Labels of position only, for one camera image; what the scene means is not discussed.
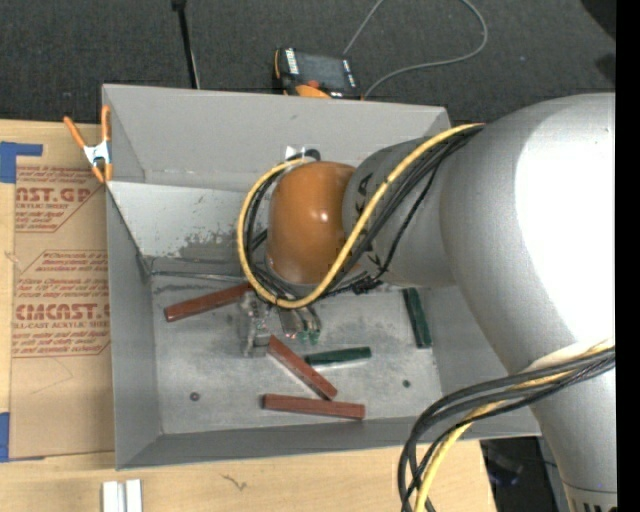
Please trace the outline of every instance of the sheet metal tray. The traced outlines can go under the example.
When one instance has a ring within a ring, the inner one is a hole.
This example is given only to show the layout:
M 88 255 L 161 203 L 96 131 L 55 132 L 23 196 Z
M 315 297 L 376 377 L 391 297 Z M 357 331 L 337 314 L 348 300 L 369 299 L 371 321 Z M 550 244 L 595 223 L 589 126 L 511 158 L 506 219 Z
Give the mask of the sheet metal tray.
M 163 315 L 242 279 L 241 201 L 287 146 L 357 166 L 381 147 L 448 128 L 444 109 L 133 86 L 103 93 L 115 171 L 107 222 L 119 468 L 400 445 L 429 404 L 505 374 L 457 288 L 421 290 L 426 349 L 400 290 L 387 288 L 319 303 L 318 344 L 288 341 L 301 355 L 369 346 L 371 359 L 322 370 L 336 399 L 365 404 L 366 419 L 265 411 L 263 393 L 314 395 L 271 357 L 244 357 L 236 305 L 174 323 Z M 284 338 L 276 318 L 269 325 Z M 469 435 L 537 433 L 525 411 Z

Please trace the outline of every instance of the wooden block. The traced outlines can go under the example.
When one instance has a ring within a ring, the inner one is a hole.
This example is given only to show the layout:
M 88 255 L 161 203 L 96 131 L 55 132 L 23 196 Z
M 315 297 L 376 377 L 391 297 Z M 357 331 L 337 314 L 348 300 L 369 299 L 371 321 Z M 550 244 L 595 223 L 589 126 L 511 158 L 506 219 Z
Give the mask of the wooden block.
M 336 416 L 354 420 L 364 419 L 365 407 L 350 402 L 333 402 L 317 398 L 302 398 L 289 395 L 267 393 L 262 397 L 262 407 L 273 411 L 297 412 L 302 414 L 318 414 Z
M 296 377 L 318 393 L 321 398 L 332 400 L 338 394 L 338 390 L 331 382 L 305 363 L 302 358 L 275 336 L 271 336 L 269 340 L 267 353 L 280 361 Z
M 177 304 L 172 304 L 164 308 L 164 317 L 167 319 L 167 322 L 175 322 L 176 320 L 182 320 L 189 316 L 211 311 L 237 301 L 249 290 L 251 290 L 251 285 L 249 283 L 243 283 L 218 292 L 196 297 L 195 299 L 178 302 Z

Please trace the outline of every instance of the yellow cable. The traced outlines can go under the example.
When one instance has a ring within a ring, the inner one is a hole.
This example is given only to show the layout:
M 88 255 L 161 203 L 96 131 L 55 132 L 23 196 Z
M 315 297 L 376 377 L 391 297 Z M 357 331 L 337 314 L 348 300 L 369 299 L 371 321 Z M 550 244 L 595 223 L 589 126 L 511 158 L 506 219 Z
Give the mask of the yellow cable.
M 579 359 L 581 357 L 585 357 L 591 354 L 595 354 L 598 352 L 602 352 L 606 349 L 609 349 L 611 347 L 615 346 L 615 343 L 613 341 L 613 338 L 608 338 L 604 341 L 601 341 L 600 343 L 597 343 L 596 345 L 592 346 L 591 348 L 589 348 L 588 350 L 586 350 L 585 352 L 583 352 L 582 354 L 580 354 L 576 359 Z M 528 380 L 526 382 L 523 382 L 521 384 L 518 384 L 516 386 L 512 386 L 509 389 L 523 389 L 523 388 L 528 388 L 531 386 L 535 386 L 538 384 L 544 384 L 545 382 L 554 382 L 562 377 L 564 377 L 565 375 L 567 375 L 569 372 L 565 371 L 562 373 L 558 373 L 555 375 L 549 375 L 547 377 L 542 377 L 542 378 L 538 378 L 538 379 L 531 379 Z M 497 402 L 492 402 L 486 405 L 482 405 L 476 409 L 474 409 L 473 411 L 471 411 L 469 414 L 467 414 L 464 419 L 462 421 L 466 421 L 466 420 L 473 420 L 473 418 L 476 418 L 486 412 L 492 411 L 493 409 L 495 409 L 496 407 L 498 407 L 499 405 L 501 405 L 502 403 L 504 403 L 505 400 L 500 400 Z M 473 424 L 473 422 L 467 423 L 466 425 L 463 425 L 459 428 L 457 428 L 456 430 L 454 430 L 453 432 L 451 432 L 445 439 L 444 441 L 442 441 L 442 443 L 440 443 L 440 445 L 436 448 L 436 450 L 433 452 L 433 457 L 431 459 L 431 462 L 428 464 L 425 472 L 424 472 L 424 479 L 422 480 L 422 484 L 420 485 L 420 489 L 418 491 L 418 495 L 416 497 L 416 501 L 415 501 L 415 506 L 414 506 L 414 511 L 415 512 L 419 512 L 421 510 L 424 509 L 425 504 L 427 502 L 427 495 L 429 494 L 429 490 L 431 488 L 431 484 L 433 483 L 433 479 L 435 478 L 436 472 L 438 471 L 438 468 L 440 467 L 440 464 L 442 463 L 442 461 L 444 460 L 447 452 L 451 449 L 451 447 L 453 446 L 453 444 L 458 440 L 458 438 L 464 434 L 464 432 Z
M 242 266 L 242 270 L 244 271 L 245 275 L 247 276 L 247 279 L 248 279 L 249 283 L 254 288 L 256 293 L 258 295 L 260 295 L 266 301 L 268 301 L 268 302 L 270 302 L 272 304 L 275 304 L 276 306 L 284 308 L 284 309 L 302 308 L 304 306 L 307 306 L 308 304 L 311 304 L 314 300 L 316 300 L 327 289 L 327 287 L 331 284 L 331 281 L 333 281 L 334 277 L 337 275 L 337 273 L 340 271 L 340 269 L 343 267 L 343 265 L 345 264 L 345 262 L 349 258 L 349 254 L 351 252 L 351 249 L 353 248 L 353 246 L 355 245 L 358 237 L 362 233 L 367 221 L 369 220 L 369 218 L 373 214 L 373 211 L 374 211 L 376 205 L 378 204 L 378 202 L 380 201 L 380 199 L 382 198 L 382 196 L 386 192 L 387 188 L 389 188 L 389 185 L 391 185 L 391 183 L 393 183 L 393 181 L 398 176 L 400 176 L 414 162 L 414 160 L 419 158 L 425 151 L 428 151 L 432 147 L 434 147 L 437 144 L 439 144 L 440 142 L 448 139 L 449 137 L 452 137 L 453 135 L 456 135 L 456 134 L 458 134 L 460 132 L 463 132 L 463 131 L 468 130 L 470 128 L 473 128 L 473 127 L 476 127 L 476 126 L 481 126 L 481 125 L 482 125 L 482 123 L 474 123 L 474 124 L 465 124 L 465 125 L 457 126 L 455 128 L 451 128 L 450 130 L 446 130 L 446 131 L 444 131 L 442 133 L 439 133 L 435 137 L 432 137 L 429 140 L 423 142 L 416 149 L 414 149 L 411 153 L 409 153 L 395 167 L 395 169 L 393 169 L 393 171 L 389 174 L 389 176 L 387 176 L 386 180 L 383 181 L 380 184 L 380 186 L 376 189 L 375 193 L 373 194 L 373 196 L 371 197 L 371 199 L 367 203 L 367 206 L 365 207 L 364 211 L 362 212 L 362 214 L 360 215 L 358 221 L 356 222 L 356 225 L 354 226 L 353 231 L 349 235 L 349 238 L 347 239 L 345 244 L 342 246 L 342 249 L 340 250 L 340 253 L 338 254 L 338 257 L 334 261 L 333 265 L 329 269 L 329 272 L 324 277 L 324 279 L 320 282 L 320 284 L 318 284 L 318 286 L 316 286 L 316 288 L 309 295 L 307 295 L 306 297 L 303 297 L 301 299 L 297 299 L 297 300 L 279 299 L 278 297 L 273 295 L 271 292 L 269 292 L 267 289 L 265 289 L 258 282 L 256 277 L 253 275 L 253 272 L 251 272 L 251 269 L 249 268 L 249 263 L 247 261 L 246 254 L 244 252 L 244 222 L 245 222 L 245 219 L 246 219 L 246 216 L 247 216 L 247 211 L 249 209 L 249 205 L 251 204 L 251 200 L 253 199 L 253 196 L 256 194 L 256 192 L 260 188 L 260 186 L 266 180 L 268 180 L 271 176 L 273 176 L 275 173 L 281 171 L 282 169 L 285 169 L 286 167 L 289 167 L 291 165 L 295 165 L 296 163 L 300 162 L 303 159 L 294 160 L 292 162 L 286 162 L 284 164 L 280 164 L 280 165 L 274 167 L 273 169 L 267 171 L 256 182 L 256 184 L 249 191 L 249 194 L 247 195 L 247 197 L 246 197 L 246 199 L 244 201 L 244 204 L 242 205 L 242 209 L 240 211 L 240 216 L 238 218 L 238 227 L 237 227 L 238 256 L 240 258 L 240 264 Z

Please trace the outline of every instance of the cable bundle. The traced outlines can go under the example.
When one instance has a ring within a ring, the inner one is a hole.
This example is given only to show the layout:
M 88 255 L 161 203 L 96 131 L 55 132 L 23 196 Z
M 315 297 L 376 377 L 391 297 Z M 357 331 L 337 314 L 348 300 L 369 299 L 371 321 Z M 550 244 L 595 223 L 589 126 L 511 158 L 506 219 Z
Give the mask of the cable bundle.
M 435 512 L 433 504 L 428 499 L 435 472 L 448 449 L 473 422 L 526 407 L 569 386 L 597 377 L 614 367 L 615 345 L 612 340 L 606 340 L 583 355 L 566 362 L 483 382 L 435 402 L 414 424 L 400 456 L 398 491 L 402 500 L 402 512 L 417 512 L 425 507 L 429 512 Z M 457 420 L 437 437 L 418 464 L 417 444 L 427 430 L 445 419 L 469 410 L 472 412 Z M 407 467 L 412 474 L 409 486 L 406 480 Z M 418 494 L 412 509 L 409 501 L 416 490 Z
M 269 188 L 283 173 L 294 166 L 307 162 L 307 160 L 305 158 L 295 159 L 267 171 L 249 191 L 242 206 L 237 226 L 240 263 L 258 296 L 285 309 L 298 309 L 331 295 L 349 290 L 356 293 L 365 292 L 381 284 L 379 279 L 387 271 L 405 229 L 420 203 L 428 194 L 440 164 L 448 155 L 464 146 L 471 135 L 478 133 L 481 129 L 481 124 L 452 128 L 419 144 L 407 155 L 376 189 L 331 269 L 322 282 L 305 297 L 296 296 L 285 282 L 260 268 L 253 260 L 252 255 L 267 236 L 267 232 L 264 230 L 254 237 L 254 224 L 261 201 Z M 424 189 L 412 205 L 376 275 L 360 273 L 347 279 L 348 273 L 360 257 L 369 250 L 374 238 L 402 201 L 421 180 L 429 175 Z

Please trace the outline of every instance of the cardboard sheet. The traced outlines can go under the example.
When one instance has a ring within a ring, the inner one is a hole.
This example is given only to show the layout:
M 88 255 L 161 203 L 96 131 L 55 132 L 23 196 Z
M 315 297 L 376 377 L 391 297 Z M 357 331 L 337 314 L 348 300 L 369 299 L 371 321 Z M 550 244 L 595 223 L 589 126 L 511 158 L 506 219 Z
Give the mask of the cardboard sheet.
M 79 128 L 98 142 L 97 126 Z M 0 121 L 0 141 L 42 145 L 16 159 L 13 247 L 2 254 L 13 274 L 9 456 L 111 450 L 105 189 L 62 122 Z

